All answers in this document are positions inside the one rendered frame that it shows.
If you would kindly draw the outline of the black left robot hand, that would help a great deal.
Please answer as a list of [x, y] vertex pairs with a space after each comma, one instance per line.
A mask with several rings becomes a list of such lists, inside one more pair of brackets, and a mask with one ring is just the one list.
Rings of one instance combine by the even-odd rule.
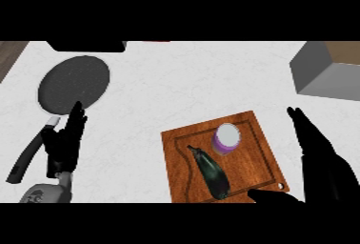
[[75, 170], [86, 121], [87, 116], [84, 115], [81, 102], [77, 101], [65, 128], [57, 132], [53, 129], [41, 130], [44, 151], [47, 153], [47, 178], [55, 178], [56, 174], [71, 173]]

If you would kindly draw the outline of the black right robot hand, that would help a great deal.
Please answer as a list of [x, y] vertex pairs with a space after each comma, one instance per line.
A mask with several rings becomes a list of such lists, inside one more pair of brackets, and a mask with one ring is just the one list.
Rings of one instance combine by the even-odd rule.
[[255, 203], [358, 204], [360, 182], [332, 143], [299, 108], [286, 108], [297, 140], [302, 150], [302, 180], [305, 200], [291, 194], [258, 189], [248, 190]]

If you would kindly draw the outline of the brown wooden cutting board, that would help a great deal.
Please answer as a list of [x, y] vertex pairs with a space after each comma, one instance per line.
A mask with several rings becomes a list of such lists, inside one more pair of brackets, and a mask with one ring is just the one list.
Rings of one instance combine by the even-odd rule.
[[[242, 140], [229, 155], [218, 155], [211, 137], [223, 123], [232, 123]], [[248, 189], [289, 192], [283, 173], [252, 111], [162, 132], [165, 169], [173, 203], [252, 203]], [[217, 200], [208, 190], [187, 146], [205, 150], [224, 170], [230, 192]]]

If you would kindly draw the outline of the purple can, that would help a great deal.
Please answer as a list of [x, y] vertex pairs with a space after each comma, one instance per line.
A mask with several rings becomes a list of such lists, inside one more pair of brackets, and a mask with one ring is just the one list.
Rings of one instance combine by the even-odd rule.
[[218, 155], [230, 154], [239, 146], [242, 134], [237, 127], [230, 123], [223, 123], [215, 129], [211, 145]]

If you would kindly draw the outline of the grey cardboard box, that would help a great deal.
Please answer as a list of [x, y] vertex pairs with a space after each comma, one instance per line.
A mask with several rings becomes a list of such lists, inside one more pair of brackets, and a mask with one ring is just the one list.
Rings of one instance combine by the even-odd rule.
[[360, 101], [360, 41], [308, 41], [289, 68], [298, 94]]

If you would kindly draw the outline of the dark grey frying pan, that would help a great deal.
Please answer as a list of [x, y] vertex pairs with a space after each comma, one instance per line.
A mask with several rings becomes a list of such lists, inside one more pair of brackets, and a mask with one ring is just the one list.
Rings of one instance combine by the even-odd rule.
[[[77, 56], [52, 68], [38, 87], [38, 103], [52, 114], [41, 130], [53, 129], [57, 132], [65, 128], [75, 102], [81, 102], [86, 110], [102, 97], [108, 83], [109, 67], [94, 56]], [[34, 154], [43, 145], [38, 132], [16, 160], [7, 177], [9, 183], [21, 182]]]

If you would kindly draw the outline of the dark green eggplant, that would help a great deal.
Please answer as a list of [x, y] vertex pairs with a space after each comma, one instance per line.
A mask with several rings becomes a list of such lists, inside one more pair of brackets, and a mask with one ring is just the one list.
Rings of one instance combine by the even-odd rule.
[[195, 163], [202, 174], [205, 185], [212, 197], [223, 200], [229, 196], [230, 184], [226, 172], [208, 153], [193, 146], [187, 146], [193, 153]]

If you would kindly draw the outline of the black appliance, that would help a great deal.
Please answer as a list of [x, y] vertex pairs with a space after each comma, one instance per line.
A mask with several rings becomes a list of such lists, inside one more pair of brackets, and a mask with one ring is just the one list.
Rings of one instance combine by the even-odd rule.
[[47, 44], [56, 51], [74, 52], [122, 52], [127, 48], [125, 41], [49, 41]]

